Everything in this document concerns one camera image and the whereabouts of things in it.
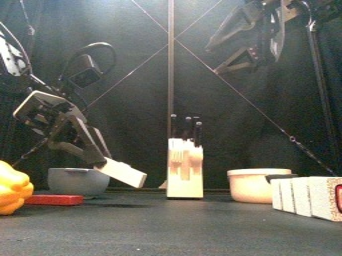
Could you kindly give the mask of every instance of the gray bowl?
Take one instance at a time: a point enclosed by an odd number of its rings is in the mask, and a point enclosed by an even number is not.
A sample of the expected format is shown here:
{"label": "gray bowl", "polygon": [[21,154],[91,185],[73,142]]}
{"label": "gray bowl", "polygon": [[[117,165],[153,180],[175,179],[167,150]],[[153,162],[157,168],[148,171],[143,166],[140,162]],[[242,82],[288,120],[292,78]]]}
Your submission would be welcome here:
{"label": "gray bowl", "polygon": [[109,176],[93,169],[48,169],[48,187],[53,194],[93,198],[104,193],[108,184]]}

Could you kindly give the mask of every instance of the pot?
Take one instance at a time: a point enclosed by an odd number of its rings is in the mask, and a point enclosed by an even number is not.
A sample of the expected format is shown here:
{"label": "pot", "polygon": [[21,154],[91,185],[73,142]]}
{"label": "pot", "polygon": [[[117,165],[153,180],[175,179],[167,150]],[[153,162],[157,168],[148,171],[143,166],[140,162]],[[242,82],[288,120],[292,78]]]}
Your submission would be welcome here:
{"label": "pot", "polygon": [[291,174],[290,169],[254,168],[227,171],[231,197],[244,203],[272,203],[271,185],[267,175]]}
{"label": "pot", "polygon": [[57,195],[81,195],[93,198],[104,193],[109,176],[93,169],[49,168],[48,187]]}

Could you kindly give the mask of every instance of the red tray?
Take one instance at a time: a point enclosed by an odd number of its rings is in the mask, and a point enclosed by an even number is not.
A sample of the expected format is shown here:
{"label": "red tray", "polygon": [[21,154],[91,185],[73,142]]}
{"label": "red tray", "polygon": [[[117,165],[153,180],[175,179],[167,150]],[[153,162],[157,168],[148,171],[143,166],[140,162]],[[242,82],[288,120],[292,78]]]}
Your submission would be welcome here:
{"label": "red tray", "polygon": [[83,196],[79,195],[32,195],[25,204],[39,205],[79,205],[83,203]]}

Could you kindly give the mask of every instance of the white block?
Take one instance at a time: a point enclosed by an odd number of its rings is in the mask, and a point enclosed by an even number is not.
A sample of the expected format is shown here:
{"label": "white block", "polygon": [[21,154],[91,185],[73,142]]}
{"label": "white block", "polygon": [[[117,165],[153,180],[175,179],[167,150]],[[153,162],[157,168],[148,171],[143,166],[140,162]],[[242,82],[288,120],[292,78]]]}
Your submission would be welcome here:
{"label": "white block", "polygon": [[168,140],[167,197],[203,198],[203,148],[181,139]]}
{"label": "white block", "polygon": [[295,213],[292,179],[279,179],[283,211]]}
{"label": "white block", "polygon": [[271,179],[271,190],[272,190],[272,208],[276,210],[283,209],[282,192],[280,192],[280,180]]}
{"label": "white block", "polygon": [[107,163],[103,167],[93,167],[95,170],[124,182],[135,188],[141,188],[147,174],[135,170],[128,164],[116,162],[105,157]]}
{"label": "white block", "polygon": [[312,216],[331,221],[342,221],[342,177],[308,177]]}
{"label": "white block", "polygon": [[294,192],[294,204],[295,213],[298,215],[311,217],[311,202],[308,192],[308,178],[292,178],[292,192]]}

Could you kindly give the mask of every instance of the white box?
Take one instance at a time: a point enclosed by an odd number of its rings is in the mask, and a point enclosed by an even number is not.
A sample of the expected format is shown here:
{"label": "white box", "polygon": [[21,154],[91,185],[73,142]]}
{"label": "white box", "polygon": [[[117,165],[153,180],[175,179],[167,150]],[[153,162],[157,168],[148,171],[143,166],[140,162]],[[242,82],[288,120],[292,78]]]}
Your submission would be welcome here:
{"label": "white box", "polygon": [[342,221],[342,177],[308,177],[312,216]]}
{"label": "white box", "polygon": [[280,180],[283,211],[295,213],[292,179],[290,178],[290,179],[279,179],[279,180]]}
{"label": "white box", "polygon": [[295,213],[311,217],[308,177],[292,178]]}
{"label": "white box", "polygon": [[271,190],[272,190],[272,208],[276,210],[283,209],[282,191],[280,191],[280,180],[271,179]]}

